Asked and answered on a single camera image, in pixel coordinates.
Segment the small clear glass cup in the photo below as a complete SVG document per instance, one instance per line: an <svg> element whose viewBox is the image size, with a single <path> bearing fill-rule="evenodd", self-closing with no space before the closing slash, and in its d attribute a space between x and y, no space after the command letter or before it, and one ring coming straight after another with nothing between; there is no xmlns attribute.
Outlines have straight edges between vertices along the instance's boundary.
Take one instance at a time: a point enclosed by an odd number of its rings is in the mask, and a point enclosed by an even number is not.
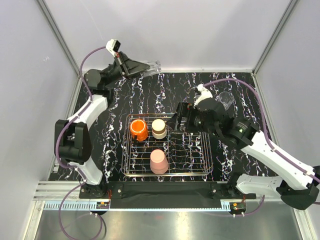
<svg viewBox="0 0 320 240"><path fill-rule="evenodd" d="M150 77L153 75L160 74L162 72L161 63L156 61L142 61L142 63L147 64L149 67L147 70L141 73L142 77Z"/></svg>

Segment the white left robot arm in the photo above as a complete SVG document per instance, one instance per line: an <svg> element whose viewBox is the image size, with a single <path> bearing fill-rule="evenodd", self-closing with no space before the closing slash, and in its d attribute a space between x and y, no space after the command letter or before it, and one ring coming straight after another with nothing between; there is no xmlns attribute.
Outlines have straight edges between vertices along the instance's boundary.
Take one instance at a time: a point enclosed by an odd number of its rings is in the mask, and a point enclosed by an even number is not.
<svg viewBox="0 0 320 240"><path fill-rule="evenodd" d="M136 78L146 74L151 66L135 61L123 52L117 52L114 62L103 70L90 69L84 74L84 85L89 97L85 104L68 119L59 119L54 126L54 154L61 167L73 168L85 184L91 186L90 193L97 199L107 195L108 187L102 183L103 173L92 159L92 144L89 130L96 119L112 104L114 91L109 84L122 78Z"/></svg>

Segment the beige brown ceramic cup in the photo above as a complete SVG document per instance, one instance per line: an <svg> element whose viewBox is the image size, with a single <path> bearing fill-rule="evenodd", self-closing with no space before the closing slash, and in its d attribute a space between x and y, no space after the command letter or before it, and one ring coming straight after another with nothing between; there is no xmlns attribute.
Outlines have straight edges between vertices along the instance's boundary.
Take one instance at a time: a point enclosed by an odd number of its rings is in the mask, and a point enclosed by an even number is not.
<svg viewBox="0 0 320 240"><path fill-rule="evenodd" d="M166 123L162 119L154 120L151 128L152 136L157 140L161 140L167 135Z"/></svg>

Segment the orange translucent plastic cup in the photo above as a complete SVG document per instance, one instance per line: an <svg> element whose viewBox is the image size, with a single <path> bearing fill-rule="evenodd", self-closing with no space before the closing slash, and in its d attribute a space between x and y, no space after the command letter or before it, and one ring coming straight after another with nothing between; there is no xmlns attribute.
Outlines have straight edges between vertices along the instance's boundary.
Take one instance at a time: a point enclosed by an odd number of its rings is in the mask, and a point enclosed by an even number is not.
<svg viewBox="0 0 320 240"><path fill-rule="evenodd" d="M142 142L149 136L148 126L143 119L135 119L129 125L132 138L135 141Z"/></svg>

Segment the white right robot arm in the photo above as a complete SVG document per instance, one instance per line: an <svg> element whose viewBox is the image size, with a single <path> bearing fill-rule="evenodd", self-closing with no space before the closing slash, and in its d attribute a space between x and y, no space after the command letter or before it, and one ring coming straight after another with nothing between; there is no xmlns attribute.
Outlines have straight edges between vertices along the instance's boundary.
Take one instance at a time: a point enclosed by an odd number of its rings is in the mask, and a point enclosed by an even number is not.
<svg viewBox="0 0 320 240"><path fill-rule="evenodd" d="M306 210L315 204L320 193L319 166L309 166L278 146L269 146L268 135L244 118L229 116L224 105L208 98L198 104L180 102L167 126L175 132L206 133L228 147L250 155L274 171L276 177L235 173L219 195L241 198L256 194L280 198L288 206Z"/></svg>

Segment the pink plastic cup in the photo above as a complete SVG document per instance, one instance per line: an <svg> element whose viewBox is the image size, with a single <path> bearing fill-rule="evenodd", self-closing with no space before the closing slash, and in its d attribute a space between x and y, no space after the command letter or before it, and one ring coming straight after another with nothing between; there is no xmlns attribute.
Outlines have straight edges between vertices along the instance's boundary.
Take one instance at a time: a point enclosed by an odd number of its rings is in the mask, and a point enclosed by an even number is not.
<svg viewBox="0 0 320 240"><path fill-rule="evenodd" d="M165 152L161 149L155 149L150 154L150 169L154 174L164 174L169 168L169 163Z"/></svg>

